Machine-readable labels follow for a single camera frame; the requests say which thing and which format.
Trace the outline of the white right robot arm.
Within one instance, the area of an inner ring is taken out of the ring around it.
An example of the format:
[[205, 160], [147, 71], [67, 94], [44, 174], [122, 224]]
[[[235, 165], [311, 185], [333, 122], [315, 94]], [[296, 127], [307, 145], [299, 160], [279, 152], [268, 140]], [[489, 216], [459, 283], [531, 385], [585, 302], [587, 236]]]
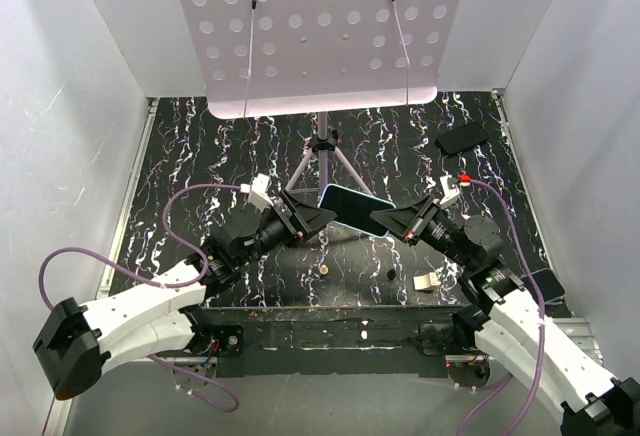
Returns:
[[409, 245], [425, 242], [464, 270], [459, 279], [470, 307], [454, 317], [454, 345], [482, 351], [530, 389], [564, 435], [636, 435], [639, 384], [620, 380], [592, 359], [545, 314], [521, 279], [500, 259], [496, 224], [473, 216], [455, 224], [432, 198], [372, 219]]

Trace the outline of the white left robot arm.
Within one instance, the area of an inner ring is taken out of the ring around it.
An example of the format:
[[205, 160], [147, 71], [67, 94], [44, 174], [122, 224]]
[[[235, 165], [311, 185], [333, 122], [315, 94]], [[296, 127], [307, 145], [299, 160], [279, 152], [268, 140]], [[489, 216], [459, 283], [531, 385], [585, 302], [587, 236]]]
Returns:
[[276, 200], [250, 191], [256, 212], [238, 214], [211, 231], [190, 255], [151, 279], [111, 297], [54, 304], [33, 351], [58, 400], [72, 399], [123, 364], [165, 351], [205, 354], [211, 329], [193, 313], [206, 299], [230, 289], [244, 266], [280, 246], [311, 239], [336, 214], [308, 205], [287, 191]]

